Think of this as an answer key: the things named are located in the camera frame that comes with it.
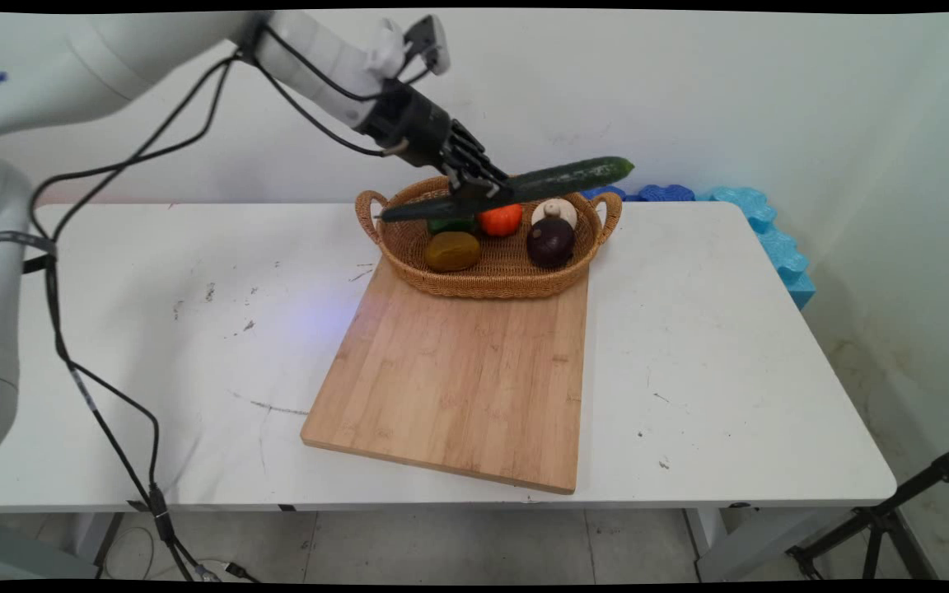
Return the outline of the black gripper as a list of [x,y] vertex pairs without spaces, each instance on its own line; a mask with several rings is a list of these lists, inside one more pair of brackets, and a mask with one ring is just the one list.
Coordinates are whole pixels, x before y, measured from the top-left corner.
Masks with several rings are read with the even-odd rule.
[[[440,105],[410,84],[387,80],[383,91],[358,132],[412,166],[443,165],[449,195],[456,202],[488,203],[498,196],[498,186],[507,185],[508,175],[490,161],[482,143],[463,124],[452,123]],[[447,142],[448,161],[444,161]]]

